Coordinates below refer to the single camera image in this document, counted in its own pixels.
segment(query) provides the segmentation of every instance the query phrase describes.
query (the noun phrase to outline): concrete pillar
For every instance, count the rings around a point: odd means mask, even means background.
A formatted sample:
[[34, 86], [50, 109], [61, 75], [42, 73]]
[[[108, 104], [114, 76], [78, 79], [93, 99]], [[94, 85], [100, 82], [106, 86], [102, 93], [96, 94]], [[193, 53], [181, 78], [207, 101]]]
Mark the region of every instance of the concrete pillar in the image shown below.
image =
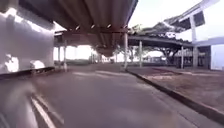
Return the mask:
[[142, 41], [139, 42], [139, 67], [142, 67]]
[[128, 67], [128, 34], [124, 34], [124, 68]]
[[67, 60], [66, 60], [66, 48], [67, 48], [67, 41], [64, 42], [64, 69], [67, 71]]
[[184, 68], [184, 47], [181, 47], [181, 69]]
[[60, 50], [60, 46], [58, 46], [58, 67], [61, 68], [61, 50]]
[[[197, 41], [196, 35], [196, 25], [194, 21], [194, 16], [190, 16], [190, 23], [191, 23], [191, 31], [192, 31], [192, 43], [195, 44]], [[193, 67], [198, 67], [198, 48], [194, 47], [193, 49]]]

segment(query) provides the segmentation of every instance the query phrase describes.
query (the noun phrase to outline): asphalt road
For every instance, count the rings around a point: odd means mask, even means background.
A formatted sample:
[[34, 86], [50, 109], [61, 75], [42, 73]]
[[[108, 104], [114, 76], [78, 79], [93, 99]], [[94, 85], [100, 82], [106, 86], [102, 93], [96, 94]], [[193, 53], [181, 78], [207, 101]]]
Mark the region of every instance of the asphalt road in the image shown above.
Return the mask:
[[141, 81], [113, 66], [76, 67], [36, 83], [65, 119], [66, 128], [198, 127], [171, 110]]
[[0, 110], [11, 127], [36, 128], [25, 96], [36, 92], [61, 116], [65, 128], [198, 128], [144, 83], [113, 66], [76, 67], [66, 73], [8, 81], [2, 87]]

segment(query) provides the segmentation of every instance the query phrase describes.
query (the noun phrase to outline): light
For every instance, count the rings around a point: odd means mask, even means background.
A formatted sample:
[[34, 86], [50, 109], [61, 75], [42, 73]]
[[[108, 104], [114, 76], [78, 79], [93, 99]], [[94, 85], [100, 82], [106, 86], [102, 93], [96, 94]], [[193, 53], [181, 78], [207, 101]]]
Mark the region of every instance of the light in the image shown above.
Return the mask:
[[92, 25], [91, 28], [93, 29], [95, 27], [95, 25]]
[[77, 26], [76, 28], [75, 28], [75, 30], [78, 30], [80, 27], [79, 26]]
[[111, 24], [109, 24], [108, 26], [107, 26], [107, 28], [110, 28], [111, 27]]

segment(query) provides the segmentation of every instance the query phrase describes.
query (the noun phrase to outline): overpass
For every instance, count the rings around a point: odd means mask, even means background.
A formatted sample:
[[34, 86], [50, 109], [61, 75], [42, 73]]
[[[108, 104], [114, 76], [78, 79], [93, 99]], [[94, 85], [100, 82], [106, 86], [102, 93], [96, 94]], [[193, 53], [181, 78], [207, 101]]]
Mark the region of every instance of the overpass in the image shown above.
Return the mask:
[[[140, 42], [142, 46], [147, 42], [156, 45], [163, 41], [162, 45], [167, 47], [191, 47], [188, 42], [175, 39], [167, 41], [128, 35], [127, 24], [137, 2], [1, 0], [0, 73], [17, 74], [31, 70], [31, 63], [38, 63], [34, 67], [37, 69], [54, 67], [54, 21], [67, 29], [60, 32], [60, 41], [65, 47], [70, 39], [74, 43], [89, 42], [99, 53], [111, 56], [116, 46], [123, 43], [125, 67], [128, 42], [130, 45]], [[60, 70], [58, 74], [49, 76], [3, 80], [0, 87], [0, 126], [54, 128], [60, 123], [61, 127], [68, 128], [222, 127], [119, 69], [117, 65], [90, 65], [70, 67], [68, 72]]]

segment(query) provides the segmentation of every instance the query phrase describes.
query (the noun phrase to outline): road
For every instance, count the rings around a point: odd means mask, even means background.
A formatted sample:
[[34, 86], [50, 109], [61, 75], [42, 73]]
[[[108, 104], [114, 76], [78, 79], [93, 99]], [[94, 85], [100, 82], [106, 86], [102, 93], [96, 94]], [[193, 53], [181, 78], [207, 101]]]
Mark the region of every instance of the road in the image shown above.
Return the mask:
[[[65, 120], [65, 128], [199, 127], [158, 98], [153, 89], [117, 67], [76, 67], [25, 81], [29, 84], [25, 88], [38, 92]], [[210, 120], [203, 123], [221, 128]]]

